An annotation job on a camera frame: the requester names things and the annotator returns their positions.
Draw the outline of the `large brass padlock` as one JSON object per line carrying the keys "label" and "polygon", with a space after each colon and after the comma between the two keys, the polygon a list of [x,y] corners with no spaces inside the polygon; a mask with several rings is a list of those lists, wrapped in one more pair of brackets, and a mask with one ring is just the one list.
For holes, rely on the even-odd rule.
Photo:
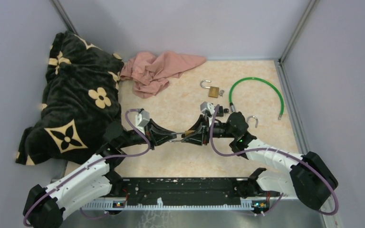
{"label": "large brass padlock", "polygon": [[249,117],[246,118],[246,123],[249,123],[250,122],[250,119],[254,119],[254,121],[255,121],[254,127],[257,128],[258,125],[259,125],[258,118],[256,116],[254,116],[254,115],[251,115],[251,116],[249,116]]}

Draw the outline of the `long-shackle brass padlock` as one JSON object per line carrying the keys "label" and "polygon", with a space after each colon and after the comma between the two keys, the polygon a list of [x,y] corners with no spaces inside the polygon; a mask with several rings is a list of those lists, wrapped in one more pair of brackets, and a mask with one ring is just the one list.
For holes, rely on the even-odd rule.
{"label": "long-shackle brass padlock", "polygon": [[170,142],[170,143],[181,142],[183,140],[183,138],[185,138],[186,136],[188,136],[189,134],[191,134],[193,132],[194,132],[194,130],[187,130],[184,132],[174,132],[174,133],[172,133],[172,135],[176,136],[176,138],[171,139],[168,142]]}

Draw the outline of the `black padlock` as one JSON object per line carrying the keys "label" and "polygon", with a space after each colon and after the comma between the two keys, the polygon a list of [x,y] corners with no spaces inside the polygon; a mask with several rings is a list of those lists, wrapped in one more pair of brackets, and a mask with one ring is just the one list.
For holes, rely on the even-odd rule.
{"label": "black padlock", "polygon": [[223,117],[224,115],[229,114],[229,112],[230,112],[229,108],[224,108],[224,107],[220,106],[218,108],[216,116]]}

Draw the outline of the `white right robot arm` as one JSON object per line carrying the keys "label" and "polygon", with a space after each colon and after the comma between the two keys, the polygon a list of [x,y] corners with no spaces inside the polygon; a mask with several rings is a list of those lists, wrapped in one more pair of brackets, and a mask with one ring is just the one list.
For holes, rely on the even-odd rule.
{"label": "white right robot arm", "polygon": [[297,197],[308,208],[324,215],[335,215],[339,210],[335,189],[338,181],[314,152],[298,154],[269,145],[248,131],[248,123],[241,112],[232,113],[222,123],[209,112],[200,115],[189,130],[182,134],[183,143],[210,144],[219,156],[243,156],[262,162],[274,171],[259,169],[249,182],[255,196],[275,191]]}

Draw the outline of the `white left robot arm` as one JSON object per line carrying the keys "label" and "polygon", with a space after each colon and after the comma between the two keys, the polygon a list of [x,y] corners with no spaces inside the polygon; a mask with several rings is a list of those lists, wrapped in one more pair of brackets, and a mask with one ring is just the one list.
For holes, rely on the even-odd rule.
{"label": "white left robot arm", "polygon": [[23,210],[23,224],[32,228],[58,228],[73,212],[87,203],[110,194],[123,192],[123,178],[115,171],[125,158],[133,155],[124,147],[147,144],[142,156],[157,145],[173,140],[177,133],[160,127],[152,119],[141,120],[127,131],[113,122],[105,130],[104,144],[85,163],[58,181],[41,187],[34,186]]}

